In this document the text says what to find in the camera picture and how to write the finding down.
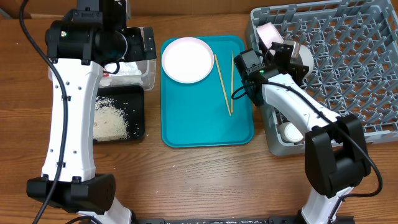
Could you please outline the white napkin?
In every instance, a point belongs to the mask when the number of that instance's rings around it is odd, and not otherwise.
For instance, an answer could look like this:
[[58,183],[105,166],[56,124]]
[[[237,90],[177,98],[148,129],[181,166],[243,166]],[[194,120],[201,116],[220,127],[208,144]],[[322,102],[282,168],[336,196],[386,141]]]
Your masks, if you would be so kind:
[[115,72],[116,69],[116,63],[109,63],[105,65],[103,77],[99,83],[101,88],[119,85],[143,84],[141,77],[142,72],[139,70],[136,62],[120,62],[118,73],[108,73]]

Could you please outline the grey bowl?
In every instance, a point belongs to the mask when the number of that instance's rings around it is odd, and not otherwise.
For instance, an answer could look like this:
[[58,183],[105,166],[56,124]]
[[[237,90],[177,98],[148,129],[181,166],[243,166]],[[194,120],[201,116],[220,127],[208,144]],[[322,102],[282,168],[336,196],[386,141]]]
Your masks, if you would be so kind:
[[[283,41],[283,44],[291,45],[293,46],[295,41],[293,40],[285,40]],[[291,63],[297,64],[297,65],[303,65],[308,67],[308,71],[305,73],[303,78],[307,78],[313,71],[314,68],[314,61],[313,61],[313,55],[311,51],[305,46],[301,45],[300,48],[300,55],[298,58],[292,58],[290,59]]]

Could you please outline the white shallow bowl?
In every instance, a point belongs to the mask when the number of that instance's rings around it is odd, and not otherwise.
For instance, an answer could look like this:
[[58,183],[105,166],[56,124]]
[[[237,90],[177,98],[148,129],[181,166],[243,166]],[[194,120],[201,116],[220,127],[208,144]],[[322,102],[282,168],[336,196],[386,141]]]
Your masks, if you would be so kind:
[[271,22],[268,22],[267,24],[257,27],[256,32],[259,39],[259,50],[264,54],[270,50],[269,53],[274,56],[275,50],[271,50],[272,43],[276,42],[282,44],[284,42],[279,31]]

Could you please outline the white cup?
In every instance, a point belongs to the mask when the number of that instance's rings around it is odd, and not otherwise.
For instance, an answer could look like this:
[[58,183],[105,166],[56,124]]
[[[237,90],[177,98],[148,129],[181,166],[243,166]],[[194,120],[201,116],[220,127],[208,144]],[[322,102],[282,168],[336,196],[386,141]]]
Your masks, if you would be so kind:
[[282,123],[277,130],[283,141],[297,143],[303,140],[302,133],[291,123]]

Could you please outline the white rice pile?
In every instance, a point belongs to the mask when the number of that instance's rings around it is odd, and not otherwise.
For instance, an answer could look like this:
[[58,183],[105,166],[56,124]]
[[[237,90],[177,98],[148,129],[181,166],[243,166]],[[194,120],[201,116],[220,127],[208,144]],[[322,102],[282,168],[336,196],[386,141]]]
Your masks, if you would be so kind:
[[115,100],[112,98],[96,97],[93,139],[98,142],[116,141],[129,137],[127,114],[114,104]]

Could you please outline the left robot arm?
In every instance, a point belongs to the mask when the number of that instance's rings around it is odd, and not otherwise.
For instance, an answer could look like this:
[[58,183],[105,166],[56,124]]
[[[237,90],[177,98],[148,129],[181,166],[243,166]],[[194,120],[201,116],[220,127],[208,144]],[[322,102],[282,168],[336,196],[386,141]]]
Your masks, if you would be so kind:
[[156,58],[151,27],[128,27],[128,1],[78,1],[45,33],[39,54],[52,76],[53,103],[47,156],[27,195],[44,207],[92,223],[135,223],[115,196],[116,180],[96,172],[95,103],[105,65]]

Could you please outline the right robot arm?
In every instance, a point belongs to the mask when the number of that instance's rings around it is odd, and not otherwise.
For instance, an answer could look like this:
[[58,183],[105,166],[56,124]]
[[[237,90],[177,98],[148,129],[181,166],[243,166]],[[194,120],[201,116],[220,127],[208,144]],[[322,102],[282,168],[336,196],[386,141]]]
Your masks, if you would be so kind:
[[304,45],[273,42],[267,53],[245,50],[233,62],[250,100],[279,110],[305,138],[305,173],[312,191],[295,222],[339,223],[342,202],[371,172],[360,120],[340,116],[301,89],[314,65]]

